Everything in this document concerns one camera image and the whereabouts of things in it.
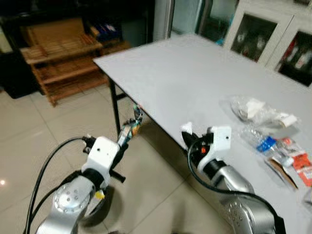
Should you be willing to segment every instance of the glass cabinet door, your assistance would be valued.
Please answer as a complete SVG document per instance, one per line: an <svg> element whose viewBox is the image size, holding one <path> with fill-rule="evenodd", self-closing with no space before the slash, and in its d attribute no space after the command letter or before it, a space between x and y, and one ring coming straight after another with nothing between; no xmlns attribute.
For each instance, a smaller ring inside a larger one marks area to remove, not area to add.
<svg viewBox="0 0 312 234"><path fill-rule="evenodd" d="M267 67L306 86L312 83L311 20L294 18Z"/></svg>
<svg viewBox="0 0 312 234"><path fill-rule="evenodd" d="M224 47L265 65L291 19L292 15L240 2Z"/></svg>

